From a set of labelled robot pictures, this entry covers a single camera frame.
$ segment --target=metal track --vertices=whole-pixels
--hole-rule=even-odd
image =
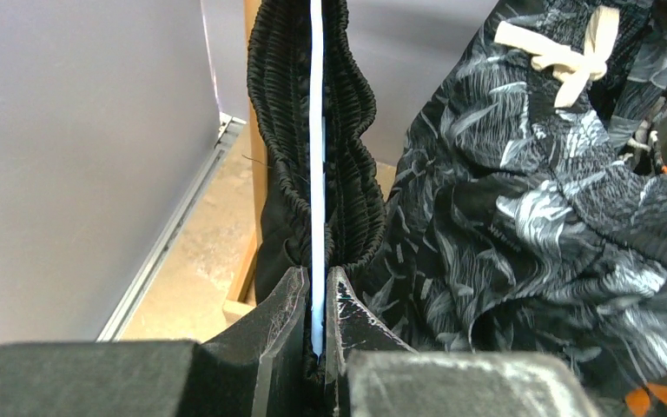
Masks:
[[[229,150],[234,146],[236,137],[241,133],[244,124],[246,123],[241,119],[221,113],[219,139],[214,151],[203,163],[201,170],[188,188],[188,192],[170,217],[160,238],[149,252],[134,280],[129,284],[129,288],[96,341],[117,341],[122,337],[124,329],[152,285],[152,281],[162,267],[169,250],[173,247],[177,236],[182,232],[185,222],[193,213],[198,200],[205,194],[208,185],[213,180],[216,171],[221,167]]]

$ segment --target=beige tied ribbon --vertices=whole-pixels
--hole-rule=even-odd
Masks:
[[[553,66],[553,76],[562,83],[553,105],[565,109],[577,101],[588,81],[597,81],[607,72],[606,61],[615,46],[619,25],[618,9],[597,7],[584,33],[584,54],[508,22],[500,22],[494,42],[534,55],[531,64],[535,70]]]

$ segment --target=beige floor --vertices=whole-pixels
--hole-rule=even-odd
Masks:
[[[226,326],[221,305],[253,230],[252,163],[244,130],[129,322],[124,340],[205,341]],[[389,192],[395,170],[378,164]]]

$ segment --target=gray wall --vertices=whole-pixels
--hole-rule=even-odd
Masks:
[[[203,0],[228,37],[214,50],[224,111],[246,120],[244,14],[241,2]],[[374,157],[396,163],[404,134],[496,2],[349,0],[353,55],[377,97],[377,119],[364,136]]]
[[[200,2],[0,0],[0,342],[94,340],[217,135]]]

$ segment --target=wooden post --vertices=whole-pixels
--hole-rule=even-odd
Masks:
[[[247,43],[249,35],[254,27],[257,10],[260,8],[261,0],[244,0],[244,17],[247,29]],[[256,270],[257,250],[262,242],[261,216],[265,201],[267,200],[267,148],[260,136],[257,126],[257,116],[254,113],[252,103],[249,103],[249,120],[247,123],[248,137],[252,145],[252,186],[254,188],[254,230],[249,237],[247,252],[241,260],[236,276],[228,289],[226,300],[223,304],[223,313],[226,315],[227,323],[231,324],[239,320],[243,315],[254,308],[254,301],[247,303],[249,288],[254,283],[254,272]]]

